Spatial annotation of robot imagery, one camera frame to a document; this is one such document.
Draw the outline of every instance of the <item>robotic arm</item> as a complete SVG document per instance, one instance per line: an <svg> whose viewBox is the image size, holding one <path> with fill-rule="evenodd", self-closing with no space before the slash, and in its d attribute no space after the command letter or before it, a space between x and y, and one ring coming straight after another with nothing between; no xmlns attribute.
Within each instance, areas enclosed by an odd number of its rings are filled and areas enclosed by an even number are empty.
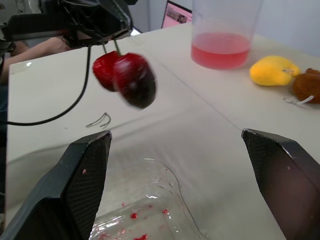
<svg viewBox="0 0 320 240"><path fill-rule="evenodd" d="M133 29L128 5L138 0L2 0L0 55L15 41L63 36L70 47L100 45Z"/></svg>

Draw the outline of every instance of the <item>red cherry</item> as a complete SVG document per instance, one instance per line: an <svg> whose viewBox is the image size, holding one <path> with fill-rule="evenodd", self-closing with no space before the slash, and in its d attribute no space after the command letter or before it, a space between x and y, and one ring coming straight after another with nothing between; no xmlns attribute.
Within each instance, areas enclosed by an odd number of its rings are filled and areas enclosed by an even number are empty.
<svg viewBox="0 0 320 240"><path fill-rule="evenodd" d="M113 84L127 102L144 109L156 97L155 76L148 62L140 55L127 53L113 66Z"/></svg>
<svg viewBox="0 0 320 240"><path fill-rule="evenodd" d="M113 84L114 64L120 58L117 51L102 55L93 64L93 73L99 83L107 90L115 92Z"/></svg>

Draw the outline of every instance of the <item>clear plastic container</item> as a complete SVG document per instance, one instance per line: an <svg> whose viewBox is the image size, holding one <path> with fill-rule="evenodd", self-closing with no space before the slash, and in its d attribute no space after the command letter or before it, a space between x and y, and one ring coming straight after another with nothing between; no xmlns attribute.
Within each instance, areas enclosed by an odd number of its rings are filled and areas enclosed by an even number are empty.
<svg viewBox="0 0 320 240"><path fill-rule="evenodd" d="M246 63L264 0L193 0L192 59L210 69Z"/></svg>
<svg viewBox="0 0 320 240"><path fill-rule="evenodd" d="M106 176L90 240L205 239L163 163L145 159L108 169Z"/></svg>

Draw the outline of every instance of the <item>computer monitor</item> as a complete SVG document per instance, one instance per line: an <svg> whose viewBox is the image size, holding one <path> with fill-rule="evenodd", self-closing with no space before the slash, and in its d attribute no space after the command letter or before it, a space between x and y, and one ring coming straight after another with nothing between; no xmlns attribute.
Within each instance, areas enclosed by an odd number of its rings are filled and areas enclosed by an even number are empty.
<svg viewBox="0 0 320 240"><path fill-rule="evenodd" d="M168 0L164 11L162 28L189 22L192 22L192 11Z"/></svg>

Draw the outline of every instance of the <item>clear plastic cup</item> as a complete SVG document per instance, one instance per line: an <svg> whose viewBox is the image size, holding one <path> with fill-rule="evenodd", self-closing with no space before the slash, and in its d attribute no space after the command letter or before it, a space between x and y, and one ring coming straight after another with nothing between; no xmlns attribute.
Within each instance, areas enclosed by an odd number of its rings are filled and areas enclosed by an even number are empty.
<svg viewBox="0 0 320 240"><path fill-rule="evenodd" d="M192 59L210 69L247 61L264 0L193 0Z"/></svg>

